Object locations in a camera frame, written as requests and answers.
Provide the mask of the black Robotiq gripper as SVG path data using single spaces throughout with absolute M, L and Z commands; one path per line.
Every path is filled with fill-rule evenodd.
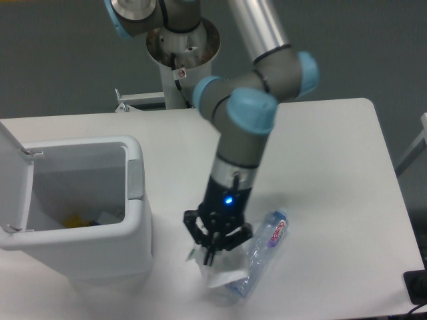
M 195 244 L 205 249 L 204 265 L 212 265 L 217 252 L 231 251 L 252 238 L 252 225 L 244 217 L 251 191 L 229 189 L 210 178 L 198 211 L 184 212 L 184 225 Z M 199 216 L 206 234 L 197 225 Z

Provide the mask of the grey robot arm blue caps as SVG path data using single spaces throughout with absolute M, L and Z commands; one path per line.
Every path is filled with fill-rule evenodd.
M 271 1 L 230 1 L 253 68 L 235 79 L 195 70 L 216 56 L 220 36 L 201 15 L 199 1 L 106 1 L 118 35 L 146 34 L 153 60 L 167 67 L 163 81 L 168 107 L 195 108 L 220 133 L 203 201 L 183 222 L 204 264 L 252 237 L 244 211 L 281 102 L 313 91 L 319 83 L 316 60 L 295 52 Z

